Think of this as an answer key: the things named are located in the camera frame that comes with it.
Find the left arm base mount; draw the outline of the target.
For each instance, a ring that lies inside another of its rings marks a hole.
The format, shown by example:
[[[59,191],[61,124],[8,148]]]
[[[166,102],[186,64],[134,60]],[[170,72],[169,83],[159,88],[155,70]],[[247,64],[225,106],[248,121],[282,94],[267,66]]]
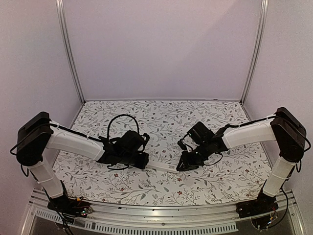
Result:
[[[57,198],[51,198],[47,193],[47,198],[49,199],[48,208],[54,210],[65,216],[69,217],[84,217],[86,218],[88,214],[93,212],[91,204],[83,200],[83,197],[76,199],[69,198],[67,194],[66,187],[61,181],[63,194]]]

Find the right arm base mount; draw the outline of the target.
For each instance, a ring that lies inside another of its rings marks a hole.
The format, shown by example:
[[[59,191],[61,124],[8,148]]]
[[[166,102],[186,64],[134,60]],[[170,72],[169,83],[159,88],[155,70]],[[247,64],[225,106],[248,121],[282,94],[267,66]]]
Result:
[[[236,213],[240,218],[256,216],[278,209],[276,197],[270,197],[260,192],[256,199],[236,204]]]

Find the white remote control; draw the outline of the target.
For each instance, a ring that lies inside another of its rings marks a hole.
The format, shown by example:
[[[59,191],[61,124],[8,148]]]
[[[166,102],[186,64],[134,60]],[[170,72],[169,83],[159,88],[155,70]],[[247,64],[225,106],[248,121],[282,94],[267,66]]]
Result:
[[[146,165],[147,168],[152,168],[155,170],[161,170],[165,172],[170,172],[174,174],[178,174],[179,172],[176,170],[176,166],[172,164],[165,164],[156,161],[149,161]]]

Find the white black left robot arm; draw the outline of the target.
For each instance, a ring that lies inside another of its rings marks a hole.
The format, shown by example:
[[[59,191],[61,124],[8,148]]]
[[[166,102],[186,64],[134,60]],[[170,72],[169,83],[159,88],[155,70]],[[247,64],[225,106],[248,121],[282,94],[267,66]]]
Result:
[[[37,182],[54,199],[54,205],[61,212],[69,212],[73,203],[67,198],[66,190],[52,168],[43,157],[46,149],[56,149],[87,157],[115,170],[132,166],[144,169],[149,161],[145,147],[150,137],[138,130],[129,130],[122,137],[97,138],[60,126],[50,119],[49,113],[40,112],[18,131],[16,145],[10,153],[16,156],[20,165],[27,167]]]

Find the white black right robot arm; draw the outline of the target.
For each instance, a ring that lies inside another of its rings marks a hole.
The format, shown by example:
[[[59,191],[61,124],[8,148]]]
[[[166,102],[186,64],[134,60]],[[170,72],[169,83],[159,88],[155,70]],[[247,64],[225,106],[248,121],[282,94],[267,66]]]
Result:
[[[279,158],[261,189],[258,199],[253,202],[256,213],[264,213],[272,205],[280,188],[292,174],[304,153],[311,148],[305,127],[285,107],[265,118],[248,123],[230,125],[217,132],[208,129],[202,122],[196,123],[186,134],[197,145],[192,151],[187,150],[183,140],[178,145],[183,150],[177,171],[189,171],[205,165],[212,154],[234,149],[238,146],[264,141],[275,141],[279,147]]]

